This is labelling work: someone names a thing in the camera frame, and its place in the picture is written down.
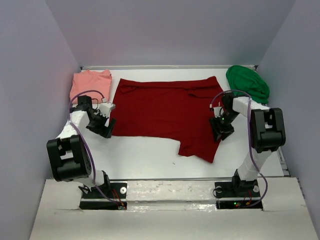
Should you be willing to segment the red t shirt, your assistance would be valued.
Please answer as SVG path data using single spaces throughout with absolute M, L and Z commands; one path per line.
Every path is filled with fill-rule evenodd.
M 210 104 L 223 90 L 216 77 L 189 81 L 138 82 L 120 79 L 111 118 L 117 137 L 167 138 L 178 154 L 212 163 L 219 147 L 210 124 Z

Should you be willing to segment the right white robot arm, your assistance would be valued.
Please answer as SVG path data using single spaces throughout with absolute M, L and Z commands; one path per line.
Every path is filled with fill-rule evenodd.
M 220 106 L 214 106 L 217 97 L 209 105 L 213 112 L 209 119 L 213 140 L 219 142 L 230 137 L 235 131 L 233 121 L 243 115 L 247 119 L 248 154 L 231 181 L 215 183 L 213 194 L 218 199 L 258 195 L 262 166 L 286 142 L 283 111 L 257 103 L 240 90 L 223 91 L 218 97 L 221 98 Z

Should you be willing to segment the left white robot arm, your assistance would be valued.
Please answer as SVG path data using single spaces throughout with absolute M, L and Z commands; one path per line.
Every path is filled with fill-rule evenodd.
M 88 94 L 86 90 L 71 99 L 77 104 L 69 104 L 66 124 L 56 138 L 47 141 L 46 149 L 52 175 L 57 182 L 81 183 L 83 193 L 93 190 L 97 196 L 109 200 L 112 190 L 109 176 L 105 171 L 96 169 L 83 132 L 89 130 L 105 139 L 111 138 L 116 120 L 109 117 L 116 106 L 99 92 L 101 100 L 94 107 Z

